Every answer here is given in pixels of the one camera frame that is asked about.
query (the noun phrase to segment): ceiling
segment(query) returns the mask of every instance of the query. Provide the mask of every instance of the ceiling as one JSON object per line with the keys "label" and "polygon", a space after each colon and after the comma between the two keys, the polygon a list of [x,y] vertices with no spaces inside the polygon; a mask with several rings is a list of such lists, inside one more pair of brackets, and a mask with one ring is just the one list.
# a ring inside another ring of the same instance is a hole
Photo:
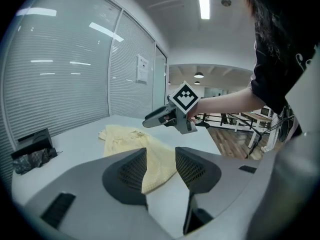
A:
{"label": "ceiling", "polygon": [[[203,78],[195,78],[197,72]],[[248,86],[252,71],[246,69],[212,66],[212,65],[171,65],[169,81],[172,85],[180,85],[183,81],[193,84],[199,81],[202,86],[238,91]]]}
{"label": "ceiling", "polygon": [[168,37],[181,31],[236,33],[252,35],[254,25],[244,0],[231,0],[230,7],[221,0],[210,0],[210,19],[200,17],[199,0],[136,0]]}

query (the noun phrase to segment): person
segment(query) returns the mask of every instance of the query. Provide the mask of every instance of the person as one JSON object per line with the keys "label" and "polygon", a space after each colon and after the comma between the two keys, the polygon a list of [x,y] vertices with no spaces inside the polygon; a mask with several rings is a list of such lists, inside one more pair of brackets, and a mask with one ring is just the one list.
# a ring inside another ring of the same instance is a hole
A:
{"label": "person", "polygon": [[[240,113],[267,105],[281,113],[285,96],[310,64],[320,42],[318,0],[246,0],[255,24],[254,73],[248,87],[201,99],[188,117]],[[288,138],[301,133],[295,119]]]}

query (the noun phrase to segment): shirt sleeve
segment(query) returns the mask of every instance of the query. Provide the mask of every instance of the shirt sleeve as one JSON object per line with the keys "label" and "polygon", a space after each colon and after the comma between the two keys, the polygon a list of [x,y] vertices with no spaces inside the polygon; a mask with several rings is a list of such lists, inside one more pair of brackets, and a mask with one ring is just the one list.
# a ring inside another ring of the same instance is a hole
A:
{"label": "shirt sleeve", "polygon": [[286,103],[284,65],[269,53],[259,35],[256,35],[254,49],[256,64],[248,87],[254,95],[279,114]]}

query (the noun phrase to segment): black t-shirt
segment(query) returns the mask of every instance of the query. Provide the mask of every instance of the black t-shirt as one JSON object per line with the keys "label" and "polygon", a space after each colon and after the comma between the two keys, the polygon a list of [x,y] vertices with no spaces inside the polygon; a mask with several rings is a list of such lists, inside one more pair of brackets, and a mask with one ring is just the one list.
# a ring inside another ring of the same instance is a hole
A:
{"label": "black t-shirt", "polygon": [[286,104],[285,96],[310,64],[319,40],[306,42],[286,65],[271,55],[260,36],[256,35],[256,65],[251,77],[252,92],[277,114]]}

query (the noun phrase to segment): white paper sign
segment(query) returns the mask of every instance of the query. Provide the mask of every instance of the white paper sign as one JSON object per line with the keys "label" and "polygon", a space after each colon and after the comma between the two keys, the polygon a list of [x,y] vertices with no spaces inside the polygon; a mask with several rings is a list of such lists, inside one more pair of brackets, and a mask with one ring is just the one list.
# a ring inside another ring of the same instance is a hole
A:
{"label": "white paper sign", "polygon": [[200,97],[196,95],[195,90],[184,81],[178,89],[174,91],[169,97],[184,114],[187,114],[189,110],[200,100]]}
{"label": "white paper sign", "polygon": [[138,55],[136,79],[142,82],[148,82],[149,61]]}

